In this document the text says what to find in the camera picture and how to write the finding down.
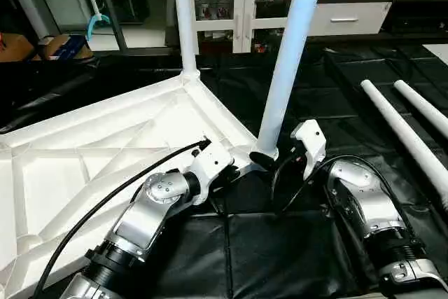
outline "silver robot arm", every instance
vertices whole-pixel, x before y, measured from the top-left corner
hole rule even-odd
[[[61,299],[119,299],[133,290],[135,271],[145,264],[165,221],[203,203],[210,184],[233,163],[220,143],[195,155],[184,173],[157,173],[146,179],[103,243],[86,253],[90,264],[73,278]]]
[[[438,287],[441,295],[431,298],[447,298],[448,286],[381,186],[370,169],[346,160],[333,164],[327,185],[332,203],[364,244],[384,295],[408,298],[416,290]]]

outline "white plastic frame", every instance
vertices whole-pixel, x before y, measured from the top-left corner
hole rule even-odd
[[[93,205],[168,153],[203,136],[236,164],[256,138],[200,81],[190,0],[176,0],[181,75],[0,135],[0,299],[28,298],[59,240]],[[188,166],[184,153],[154,172]],[[52,284],[85,263],[142,178],[88,221],[59,257]]]

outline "black tarp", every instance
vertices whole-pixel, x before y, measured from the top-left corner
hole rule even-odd
[[[258,133],[275,55],[198,57],[202,80],[254,134]],[[1,130],[97,102],[177,75],[178,57],[106,57],[89,64],[0,65],[15,85],[3,87]],[[300,122],[318,120],[328,156],[369,159],[387,178],[429,257],[448,279],[448,220],[428,179],[403,148],[359,83],[369,78],[448,166],[448,142],[393,89],[407,81],[448,113],[448,66],[421,46],[308,48],[295,81],[279,148]],[[286,172],[277,201],[298,186]],[[145,298],[338,298],[375,290],[362,251],[347,241],[318,183],[278,218],[266,174],[252,173],[215,195],[210,204],[168,223],[141,276]],[[358,254],[361,262],[354,256]],[[44,298],[58,298],[69,279]]]

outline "white cabinet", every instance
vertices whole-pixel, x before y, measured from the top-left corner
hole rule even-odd
[[[376,34],[389,0],[319,0],[310,36]],[[260,40],[279,37],[291,0],[192,0],[196,53],[260,51]]]

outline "metal rod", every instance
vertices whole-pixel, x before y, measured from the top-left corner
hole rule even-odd
[[[277,156],[277,140],[317,0],[292,0],[267,96],[256,150]]]
[[[430,102],[424,99],[417,91],[406,82],[399,80],[393,86],[409,101],[417,110],[428,119],[441,134],[448,139],[448,118],[438,111]]]
[[[442,205],[448,211],[448,171],[445,166],[372,82],[364,80],[361,82],[361,87],[439,192]]]
[[[120,22],[118,21],[117,13],[115,12],[115,7],[113,6],[112,0],[104,0],[106,6],[109,10],[109,17],[111,18],[112,30],[117,39],[117,44],[120,51],[125,52],[127,50],[125,36],[123,35],[123,30],[121,29]]]
[[[193,21],[190,0],[176,0],[177,22],[179,27],[179,39],[181,41],[181,54],[184,78],[199,78],[199,71],[196,68],[195,45],[193,43]]]

